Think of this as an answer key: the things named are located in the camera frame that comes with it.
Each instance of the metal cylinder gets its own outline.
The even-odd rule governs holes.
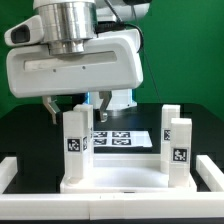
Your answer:
[[[66,2],[37,8],[44,28],[43,43],[51,55],[80,53],[83,41],[95,36],[96,6],[91,2]]]

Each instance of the black tabletop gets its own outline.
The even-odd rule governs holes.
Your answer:
[[[96,148],[95,153],[160,153],[161,108],[159,104],[139,104],[135,113],[109,117],[106,123],[94,123],[95,130],[148,131],[153,144],[152,148],[144,151],[139,148]],[[68,110],[69,106],[64,105],[62,109]],[[209,191],[195,171],[196,156],[208,155],[221,170],[224,170],[224,123],[203,106],[195,104],[181,104],[181,117],[191,118],[193,124],[191,174],[198,186],[198,191]],[[18,106],[0,119],[0,136],[0,161],[6,156],[16,156],[18,161],[18,173],[4,192],[5,194],[60,193],[59,185],[64,175],[62,122],[59,125],[53,125],[51,115],[42,105]],[[111,220],[97,223],[164,223],[163,221],[165,220],[153,220],[153,222],[150,220],[141,220],[141,222],[139,220],[116,222]],[[212,219],[213,223],[223,223],[223,221]],[[40,223],[88,222],[43,221]],[[211,223],[211,220],[181,219],[169,220],[169,223]]]

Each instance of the white paper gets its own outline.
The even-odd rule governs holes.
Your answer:
[[[95,131],[94,147],[152,147],[147,131]]]

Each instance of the green wall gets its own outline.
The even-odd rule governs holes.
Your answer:
[[[0,8],[0,116],[16,105],[40,103],[16,99],[8,89],[5,59],[9,48],[4,32],[32,16],[32,0],[7,0]],[[154,73],[162,103],[197,103],[224,120],[224,1],[154,0],[141,20],[145,51]],[[136,100],[158,102],[142,55],[144,83]]]

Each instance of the white pillar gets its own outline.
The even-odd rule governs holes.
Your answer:
[[[191,133],[191,119],[172,119],[169,187],[189,187]]]
[[[74,107],[74,111],[76,112],[85,112],[87,113],[87,150],[89,152],[89,169],[93,168],[93,157],[94,157],[94,144],[93,144],[93,106],[92,105],[77,105]]]
[[[87,112],[63,114],[65,178],[70,182],[87,177],[89,171]]]
[[[161,124],[161,165],[162,173],[169,173],[171,119],[180,117],[179,105],[164,105]]]

